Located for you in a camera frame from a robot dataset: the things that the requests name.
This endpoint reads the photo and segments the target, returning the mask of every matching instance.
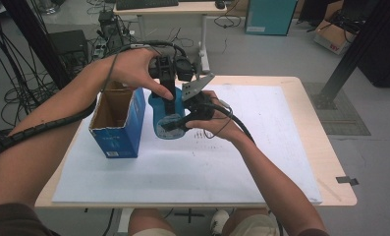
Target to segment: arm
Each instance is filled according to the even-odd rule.
[[[167,88],[148,74],[155,52],[146,49],[119,54],[111,80],[130,87],[144,87],[171,99]],[[37,107],[10,135],[27,128],[69,117],[92,104],[105,81],[113,57],[85,67],[65,88]],[[60,164],[80,122],[50,130],[11,147],[0,154],[0,205],[20,203],[34,206],[36,198]]]
[[[299,187],[274,165],[233,121],[219,132],[229,118],[222,119],[223,114],[217,111],[214,118],[220,119],[191,121],[186,126],[208,130],[235,146],[268,206],[289,235],[298,235],[309,228],[325,230],[319,214]]]

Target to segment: table leg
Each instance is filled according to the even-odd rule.
[[[200,41],[200,51],[198,53],[201,60],[201,70],[204,74],[210,72],[209,60],[207,59],[207,51],[206,51],[206,15],[202,15],[201,18],[201,41]]]
[[[141,37],[142,41],[145,41],[145,24],[143,17],[142,15],[137,15],[137,18],[139,20],[139,36]]]

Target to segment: shoe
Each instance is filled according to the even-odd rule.
[[[220,236],[226,220],[229,219],[229,214],[223,209],[215,212],[210,222],[210,233],[212,236]]]

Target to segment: hand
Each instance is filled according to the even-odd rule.
[[[205,90],[204,93],[210,96],[212,102],[222,106],[219,98],[212,90]],[[211,120],[194,120],[186,123],[188,128],[200,128],[211,132],[213,135],[232,142],[239,135],[244,135],[244,132],[235,124],[235,122],[222,112],[215,110]]]
[[[132,49],[120,53],[116,59],[110,79],[132,88],[142,87],[150,89],[156,94],[172,100],[172,93],[166,87],[157,83],[148,73],[149,62],[155,56],[158,56],[155,51],[145,48]],[[104,59],[109,68],[114,57],[115,55]]]

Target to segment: cardboard box on floor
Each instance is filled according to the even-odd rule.
[[[316,34],[314,36],[315,42],[338,55],[346,52],[355,38],[354,34],[332,25],[327,21],[342,8],[343,2],[338,1],[327,6],[325,20],[316,28]]]
[[[144,112],[142,88],[131,90],[116,82],[107,85],[88,127],[107,158],[138,156]]]

